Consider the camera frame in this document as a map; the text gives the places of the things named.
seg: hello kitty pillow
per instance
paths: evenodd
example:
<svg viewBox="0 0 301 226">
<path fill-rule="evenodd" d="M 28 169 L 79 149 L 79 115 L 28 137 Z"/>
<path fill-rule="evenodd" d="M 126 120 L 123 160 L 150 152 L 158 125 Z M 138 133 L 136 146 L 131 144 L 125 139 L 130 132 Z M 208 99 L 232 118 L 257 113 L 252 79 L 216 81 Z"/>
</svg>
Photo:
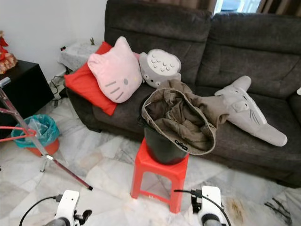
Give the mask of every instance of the hello kitty pillow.
<svg viewBox="0 0 301 226">
<path fill-rule="evenodd" d="M 105 54 L 92 54 L 88 66 L 100 90 L 115 103 L 127 101 L 142 83 L 140 67 L 125 37 Z"/>
</svg>

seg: gray plush toy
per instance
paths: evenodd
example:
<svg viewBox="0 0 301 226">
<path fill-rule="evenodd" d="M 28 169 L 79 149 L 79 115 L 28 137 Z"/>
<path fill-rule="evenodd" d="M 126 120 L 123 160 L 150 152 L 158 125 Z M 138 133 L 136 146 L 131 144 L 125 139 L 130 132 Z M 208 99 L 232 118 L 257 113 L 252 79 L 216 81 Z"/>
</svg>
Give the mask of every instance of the gray plush toy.
<svg viewBox="0 0 301 226">
<path fill-rule="evenodd" d="M 179 58 L 161 49 L 152 49 L 148 54 L 141 53 L 139 64 L 143 79 L 151 87 L 156 88 L 166 80 L 181 80 Z"/>
</svg>

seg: curtain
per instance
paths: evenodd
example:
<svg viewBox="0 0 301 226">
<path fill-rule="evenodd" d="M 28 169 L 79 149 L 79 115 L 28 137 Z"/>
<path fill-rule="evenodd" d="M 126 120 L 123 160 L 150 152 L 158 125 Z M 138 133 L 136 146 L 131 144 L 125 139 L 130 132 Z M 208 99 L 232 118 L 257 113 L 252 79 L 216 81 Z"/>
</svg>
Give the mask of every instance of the curtain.
<svg viewBox="0 0 301 226">
<path fill-rule="evenodd" d="M 258 13 L 301 16 L 300 0 L 261 0 Z"/>
<path fill-rule="evenodd" d="M 167 3 L 188 8 L 198 8 L 214 12 L 217 0 L 144 0 L 148 2 Z"/>
</svg>

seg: tripod leg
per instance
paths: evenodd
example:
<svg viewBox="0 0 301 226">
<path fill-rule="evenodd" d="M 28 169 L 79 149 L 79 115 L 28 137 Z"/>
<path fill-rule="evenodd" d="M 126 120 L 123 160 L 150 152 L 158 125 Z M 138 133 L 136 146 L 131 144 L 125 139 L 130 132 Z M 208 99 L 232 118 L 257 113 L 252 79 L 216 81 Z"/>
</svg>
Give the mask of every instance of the tripod leg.
<svg viewBox="0 0 301 226">
<path fill-rule="evenodd" d="M 56 165 L 58 165 L 60 168 L 62 168 L 65 172 L 67 172 L 70 176 L 75 178 L 77 181 L 79 181 L 81 184 L 83 184 L 87 189 L 92 191 L 93 187 L 89 184 L 87 184 L 84 180 L 76 176 L 74 173 L 72 173 L 68 168 L 64 167 L 58 160 L 53 159 Z"/>
<path fill-rule="evenodd" d="M 3 91 L 2 87 L 0 86 L 0 101 L 5 105 L 7 109 L 10 110 L 10 114 L 14 116 L 14 118 L 17 120 L 17 122 L 26 130 L 29 129 L 28 125 L 24 121 L 24 119 L 21 117 L 19 112 L 16 110 L 15 106 L 11 103 L 9 98 L 6 96 L 5 92 Z M 73 178 L 75 178 L 77 181 L 79 181 L 82 185 L 84 185 L 87 189 L 92 190 L 93 187 L 87 184 L 85 181 L 83 181 L 81 178 L 76 176 L 73 172 L 71 172 L 69 169 L 67 169 L 65 166 L 63 166 L 60 162 L 58 162 L 56 159 L 54 159 L 51 155 L 48 155 L 48 152 L 45 150 L 44 146 L 40 143 L 40 141 L 35 137 L 30 137 L 36 148 L 42 153 L 42 155 L 45 158 L 45 162 L 42 165 L 41 172 L 45 171 L 46 166 L 46 160 L 54 161 L 56 165 L 58 165 L 60 168 L 62 168 L 64 171 L 66 171 L 69 175 L 71 175 Z"/>
<path fill-rule="evenodd" d="M 47 164 L 47 158 L 46 157 L 42 157 L 44 160 L 43 160 L 43 163 L 42 163 L 42 166 L 41 166 L 41 169 L 40 169 L 40 172 L 44 172 L 45 171 L 45 167 L 46 167 L 46 164 Z"/>
</svg>

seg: black bucket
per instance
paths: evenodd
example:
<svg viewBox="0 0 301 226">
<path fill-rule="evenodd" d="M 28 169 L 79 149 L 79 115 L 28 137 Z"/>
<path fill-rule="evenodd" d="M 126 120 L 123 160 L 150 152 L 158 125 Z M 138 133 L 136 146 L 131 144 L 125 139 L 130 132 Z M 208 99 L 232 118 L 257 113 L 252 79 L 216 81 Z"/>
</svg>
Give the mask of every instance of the black bucket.
<svg viewBox="0 0 301 226">
<path fill-rule="evenodd" d="M 188 153 L 182 151 L 173 142 L 150 127 L 142 117 L 141 109 L 146 99 L 143 100 L 140 106 L 139 121 L 144 127 L 144 137 L 148 154 L 153 160 L 165 165 L 173 165 L 181 162 L 188 155 Z"/>
</svg>

